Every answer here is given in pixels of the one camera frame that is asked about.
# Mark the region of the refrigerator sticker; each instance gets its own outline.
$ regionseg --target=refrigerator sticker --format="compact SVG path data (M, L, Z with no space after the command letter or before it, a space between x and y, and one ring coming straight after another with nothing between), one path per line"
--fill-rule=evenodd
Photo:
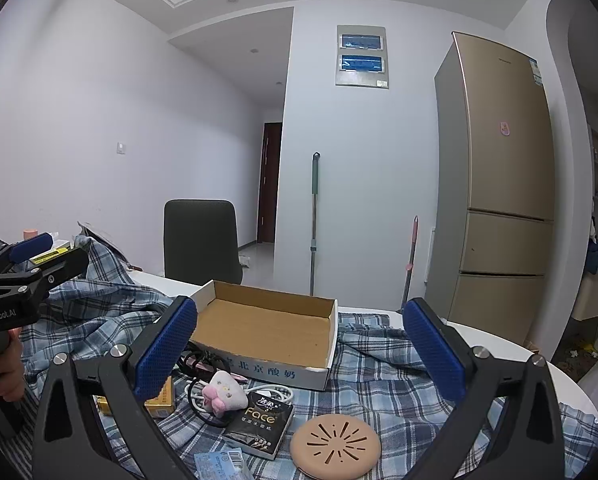
M530 59L530 66L532 67L532 73L536 76L541 77L541 71L539 70L539 64L537 63L536 59Z
M534 76L534 84L543 87L543 80L541 79L541 70L536 59L528 58L530 60L530 67L532 67L532 75Z

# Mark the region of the blue display panel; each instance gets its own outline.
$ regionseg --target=blue display panel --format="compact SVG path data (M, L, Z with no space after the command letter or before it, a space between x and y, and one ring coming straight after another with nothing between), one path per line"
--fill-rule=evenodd
M341 47L381 50L381 36L369 36L367 34L342 34Z
M352 72L383 72L383 59L378 56L341 56L341 69Z

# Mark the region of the electrical panel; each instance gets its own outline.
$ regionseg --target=electrical panel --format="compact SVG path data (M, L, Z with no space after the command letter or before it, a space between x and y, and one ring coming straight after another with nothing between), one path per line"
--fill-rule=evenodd
M388 47L384 27L337 25L338 86L388 88Z

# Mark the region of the pink plush toy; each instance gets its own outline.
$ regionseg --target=pink plush toy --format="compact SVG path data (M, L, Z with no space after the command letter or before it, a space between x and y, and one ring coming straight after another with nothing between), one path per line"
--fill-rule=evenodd
M204 409L215 413L218 418L225 412L242 410L248 406L248 396L239 383L226 371L219 370L208 386L201 390Z

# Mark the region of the hand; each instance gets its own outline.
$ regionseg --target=hand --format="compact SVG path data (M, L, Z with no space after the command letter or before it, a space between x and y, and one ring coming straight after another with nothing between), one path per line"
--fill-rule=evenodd
M0 396L6 402L21 400L25 391L23 378L21 328L9 330L10 345L0 355Z

